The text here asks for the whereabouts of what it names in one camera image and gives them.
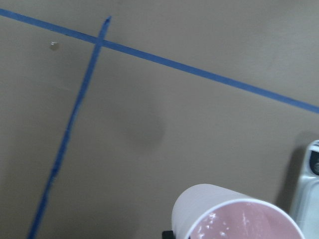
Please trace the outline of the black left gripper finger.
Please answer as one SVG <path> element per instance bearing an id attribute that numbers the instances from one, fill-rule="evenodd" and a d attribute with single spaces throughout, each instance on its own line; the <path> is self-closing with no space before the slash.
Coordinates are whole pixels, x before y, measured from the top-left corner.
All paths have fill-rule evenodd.
<path id="1" fill-rule="evenodd" d="M 174 239 L 174 232 L 173 231 L 163 231 L 161 234 L 162 239 Z"/>

